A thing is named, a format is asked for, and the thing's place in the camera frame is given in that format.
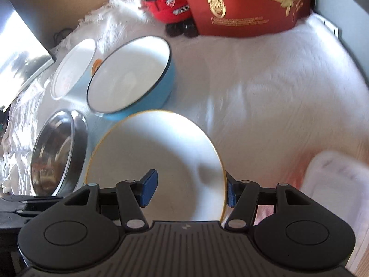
stainless steel bowl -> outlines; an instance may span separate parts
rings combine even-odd
[[[42,128],[33,149],[31,184],[38,196],[66,196],[82,172],[87,125],[77,111],[59,111]]]

